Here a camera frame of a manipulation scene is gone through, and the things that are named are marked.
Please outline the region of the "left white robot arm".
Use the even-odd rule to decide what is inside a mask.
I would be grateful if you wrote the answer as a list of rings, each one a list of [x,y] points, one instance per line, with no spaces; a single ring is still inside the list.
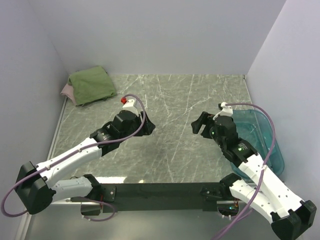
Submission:
[[[81,197],[94,201],[99,197],[101,187],[95,177],[91,174],[70,180],[64,177],[81,165],[112,152],[131,137],[149,136],[155,128],[145,112],[136,114],[121,110],[112,121],[72,149],[36,165],[30,161],[23,164],[14,190],[31,215],[67,198]]]

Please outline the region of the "green graphic tank top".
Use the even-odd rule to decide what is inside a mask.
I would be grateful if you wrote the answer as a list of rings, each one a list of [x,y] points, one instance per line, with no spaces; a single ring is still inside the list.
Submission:
[[[76,106],[105,100],[117,94],[113,81],[102,66],[72,73],[67,84],[73,88]]]

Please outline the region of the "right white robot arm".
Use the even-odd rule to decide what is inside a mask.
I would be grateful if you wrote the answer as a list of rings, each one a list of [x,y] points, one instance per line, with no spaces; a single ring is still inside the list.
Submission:
[[[304,201],[292,192],[272,170],[264,164],[258,151],[239,137],[231,114],[212,115],[202,112],[191,123],[194,134],[214,140],[224,157],[245,173],[257,186],[259,192],[243,179],[232,173],[221,182],[222,198],[233,197],[260,213],[281,240],[296,240],[314,222],[317,207],[311,200]]]

